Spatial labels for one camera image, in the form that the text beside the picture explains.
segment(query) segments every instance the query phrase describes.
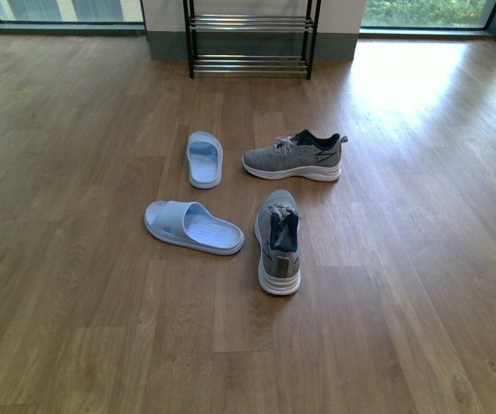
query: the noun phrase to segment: slipper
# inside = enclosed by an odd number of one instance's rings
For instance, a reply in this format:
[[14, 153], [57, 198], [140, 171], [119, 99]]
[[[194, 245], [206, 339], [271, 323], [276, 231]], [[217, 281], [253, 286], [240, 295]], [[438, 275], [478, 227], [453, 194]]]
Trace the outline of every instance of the slipper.
[[208, 132], [195, 132], [188, 138], [186, 157], [190, 167], [190, 184], [196, 188], [213, 188], [221, 182], [223, 147]]
[[144, 223], [156, 239], [206, 253], [234, 254], [244, 244], [240, 229], [196, 202], [155, 201], [146, 209]]

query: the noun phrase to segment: green foliage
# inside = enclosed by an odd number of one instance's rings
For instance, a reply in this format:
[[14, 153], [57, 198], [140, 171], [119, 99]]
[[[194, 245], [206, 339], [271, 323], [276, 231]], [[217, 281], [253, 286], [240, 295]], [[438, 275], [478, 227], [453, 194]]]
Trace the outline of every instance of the green foliage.
[[477, 27], [486, 0], [367, 0], [363, 26]]

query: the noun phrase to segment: white wall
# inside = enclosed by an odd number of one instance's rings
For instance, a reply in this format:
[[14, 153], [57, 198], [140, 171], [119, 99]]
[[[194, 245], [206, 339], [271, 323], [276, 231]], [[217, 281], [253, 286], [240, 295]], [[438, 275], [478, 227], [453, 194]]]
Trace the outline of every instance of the white wall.
[[[148, 31], [185, 30], [180, 0], [143, 0]], [[322, 0], [320, 33], [359, 33], [366, 0]], [[195, 0], [196, 13], [304, 15], [305, 0]]]

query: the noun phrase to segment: white shoe sole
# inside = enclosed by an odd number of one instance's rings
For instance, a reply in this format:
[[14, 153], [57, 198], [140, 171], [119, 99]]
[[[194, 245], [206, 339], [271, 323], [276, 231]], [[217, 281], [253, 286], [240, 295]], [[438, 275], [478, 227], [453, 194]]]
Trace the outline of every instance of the white shoe sole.
[[291, 278], [274, 278], [265, 270], [265, 266], [263, 265], [263, 244], [261, 243], [261, 233], [259, 231], [259, 226], [257, 225], [259, 222], [259, 215], [255, 218], [255, 237], [257, 237], [257, 241], [259, 242], [259, 246], [261, 248], [261, 256], [259, 258], [259, 267], [257, 269], [257, 275], [259, 277], [259, 284], [263, 288], [263, 290], [271, 295], [277, 296], [286, 296], [291, 295], [296, 292], [301, 285], [301, 269], [293, 275]]
[[244, 169], [261, 179], [287, 179], [288, 177], [305, 177], [314, 181], [336, 181], [340, 178], [342, 169], [340, 165], [337, 166], [298, 166], [289, 170], [281, 171], [262, 171], [256, 170], [251, 166], [247, 166], [242, 157], [242, 164]]

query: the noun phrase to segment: shoe logo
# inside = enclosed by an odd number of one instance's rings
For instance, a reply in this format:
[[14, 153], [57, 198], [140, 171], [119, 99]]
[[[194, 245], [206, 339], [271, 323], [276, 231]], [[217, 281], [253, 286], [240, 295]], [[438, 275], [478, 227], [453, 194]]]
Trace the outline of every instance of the shoe logo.
[[269, 252], [269, 248], [271, 247], [271, 243], [267, 241], [265, 245], [263, 246], [263, 254], [265, 257], [267, 257], [270, 261], [273, 261], [273, 258], [271, 257], [271, 253]]
[[334, 153], [327, 153], [325, 149], [323, 149], [320, 153], [316, 153], [315, 156], [318, 158], [317, 164], [319, 162], [326, 161], [328, 158], [333, 157], [337, 154], [337, 151]]

